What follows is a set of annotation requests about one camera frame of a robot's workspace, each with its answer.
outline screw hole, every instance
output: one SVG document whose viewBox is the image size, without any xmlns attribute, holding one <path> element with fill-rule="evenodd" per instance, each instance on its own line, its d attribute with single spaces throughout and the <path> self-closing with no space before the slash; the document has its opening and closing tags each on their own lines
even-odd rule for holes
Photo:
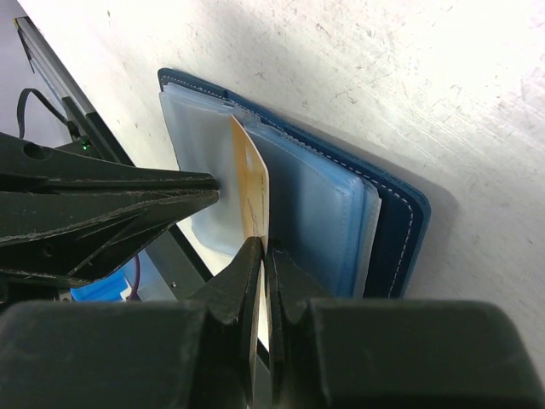
<svg viewBox="0 0 545 409">
<path fill-rule="evenodd" d="M 45 160 L 51 156 L 51 149 L 48 147 L 40 147 L 35 143 L 28 142 L 23 147 L 23 153 L 32 159 Z"/>
</svg>

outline white stitching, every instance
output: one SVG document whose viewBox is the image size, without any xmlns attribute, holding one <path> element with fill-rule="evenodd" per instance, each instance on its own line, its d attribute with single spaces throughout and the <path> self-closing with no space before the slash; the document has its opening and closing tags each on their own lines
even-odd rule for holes
<svg viewBox="0 0 545 409">
<path fill-rule="evenodd" d="M 190 83 L 187 83 L 185 81 L 182 81 L 178 78 L 173 78 L 171 76 L 168 76 L 168 75 L 165 75 L 163 78 L 168 78 L 170 80 L 172 80 L 174 83 L 178 83 L 178 84 L 184 84 L 186 85 L 187 87 L 189 88 L 193 88 L 193 89 L 197 89 L 201 92 L 204 92 L 206 94 L 209 94 L 209 95 L 212 95 L 214 96 L 215 98 L 219 98 L 221 100 L 224 100 L 224 101 L 230 101 L 231 103 L 235 104 L 236 106 L 238 107 L 241 107 L 242 109 L 244 109 L 245 111 L 248 111 L 248 112 L 252 112 L 254 115 L 257 115 L 258 117 L 260 118 L 263 118 L 259 113 L 257 112 L 254 112 L 252 111 L 251 109 L 248 109 L 246 107 L 243 107 L 241 106 L 240 104 L 238 104 L 237 102 L 235 101 L 232 101 L 232 100 L 229 100 L 227 98 L 224 98 L 223 96 L 220 96 L 218 94 L 215 94 L 213 92 L 210 92 L 208 91 L 207 89 L 203 89 L 201 87 L 197 87 L 193 84 L 190 84 Z M 267 122 L 270 122 L 271 124 L 274 125 L 274 127 L 279 130 L 280 132 L 282 132 L 283 134 L 285 134 L 285 132 L 278 126 L 276 125 L 273 121 L 271 120 L 268 120 L 267 119 Z M 321 153 L 319 150 L 317 150 L 316 148 L 314 147 L 309 147 L 308 145 L 306 145 L 305 143 L 301 142 L 301 141 L 298 141 L 297 139 L 293 138 L 293 137 L 290 137 L 289 135 L 286 135 L 290 138 L 290 140 L 294 141 L 295 143 L 297 143 L 298 145 L 300 146 L 303 146 L 305 147 L 306 149 L 312 149 L 314 152 L 317 152 L 317 153 L 320 153 L 323 155 L 323 153 Z M 330 155 L 325 155 L 327 158 L 331 159 L 332 157 Z M 336 163 L 339 163 L 339 161 L 337 159 L 333 159 L 334 162 Z M 341 163 L 342 166 L 344 166 L 345 168 L 347 167 L 346 164 L 344 163 Z M 390 285 L 390 290 L 388 291 L 388 298 L 390 298 L 390 296 L 392 295 L 392 291 L 393 291 L 393 287 L 395 286 L 395 282 L 398 278 L 398 275 L 399 275 L 399 269 L 401 268 L 401 262 L 403 261 L 403 257 L 404 257 L 404 254 L 405 254 L 405 251 L 407 250 L 407 244 L 409 243 L 409 237 L 410 237 L 410 232 L 412 230 L 412 222 L 414 220 L 414 212 L 412 210 L 412 206 L 409 204 L 409 202 L 407 202 L 407 200 L 405 198 L 402 198 L 398 193 L 394 192 L 390 187 L 386 187 L 385 185 L 383 185 L 382 183 L 376 181 L 375 179 L 371 179 L 368 175 L 362 173 L 361 171 L 359 170 L 353 170 L 352 168 L 349 167 L 350 170 L 352 171 L 355 171 L 357 175 L 360 175 L 360 176 L 363 176 L 365 179 L 367 180 L 370 180 L 371 182 L 373 182 L 374 184 L 376 184 L 377 186 L 381 186 L 382 188 L 384 189 L 387 189 L 388 192 L 390 193 L 393 193 L 393 196 L 396 198 L 396 199 L 400 199 L 403 203 L 405 203 L 407 205 L 407 209 L 409 210 L 410 212 L 410 216 L 409 216 L 409 226 L 407 228 L 407 234 L 405 236 L 405 241 L 403 243 L 403 248 L 401 249 L 401 254 L 399 255 L 399 261 L 398 261 L 398 266 L 396 267 L 395 269 L 395 274 L 393 275 L 393 279 L 392 279 L 392 284 Z"/>
</svg>

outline black cable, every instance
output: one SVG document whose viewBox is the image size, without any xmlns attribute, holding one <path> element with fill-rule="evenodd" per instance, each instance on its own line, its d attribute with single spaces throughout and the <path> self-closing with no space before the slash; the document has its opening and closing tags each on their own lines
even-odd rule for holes
<svg viewBox="0 0 545 409">
<path fill-rule="evenodd" d="M 19 139 L 25 139 L 25 108 L 26 100 L 28 100 L 28 95 L 34 94 L 40 102 L 42 102 L 49 111 L 55 115 L 64 125 L 68 126 L 68 119 L 62 115 L 59 111 L 51 105 L 51 103 L 43 96 L 43 94 L 35 88 L 25 88 L 19 95 L 19 100 L 17 101 L 17 124 L 19 125 Z"/>
</svg>

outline wallet cover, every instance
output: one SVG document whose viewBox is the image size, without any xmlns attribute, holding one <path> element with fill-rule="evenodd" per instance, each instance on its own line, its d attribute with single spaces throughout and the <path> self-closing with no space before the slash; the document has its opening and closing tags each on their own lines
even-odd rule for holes
<svg viewBox="0 0 545 409">
<path fill-rule="evenodd" d="M 286 122 L 277 114 L 227 89 L 191 74 L 168 68 L 159 70 L 158 76 L 161 90 L 168 84 L 176 84 L 201 95 L 207 95 L 211 99 L 225 101 L 239 115 L 247 112 L 252 118 L 258 118 L 260 123 L 256 124 L 257 129 L 261 125 L 266 125 L 278 130 L 290 138 L 290 141 L 286 139 L 285 143 L 305 147 L 307 151 L 327 158 L 332 164 L 339 164 L 344 170 L 372 184 L 379 193 L 381 207 L 364 286 L 364 297 L 394 298 L 403 294 L 431 214 L 428 201 L 422 193 L 364 159 L 343 152 L 331 143 Z M 252 136 L 251 127 L 250 130 L 248 127 L 246 129 Z"/>
</svg>

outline wallet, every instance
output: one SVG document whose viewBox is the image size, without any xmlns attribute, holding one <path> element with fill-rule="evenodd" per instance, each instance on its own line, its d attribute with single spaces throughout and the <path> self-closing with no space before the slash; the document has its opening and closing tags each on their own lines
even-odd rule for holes
<svg viewBox="0 0 545 409">
<path fill-rule="evenodd" d="M 225 160 L 234 116 L 269 169 L 269 238 L 336 296 L 403 294 L 431 214 L 422 193 L 227 89 L 168 68 L 158 76 L 181 170 L 220 185 L 219 202 L 192 218 L 199 241 L 230 255 L 242 244 L 236 170 Z"/>
</svg>

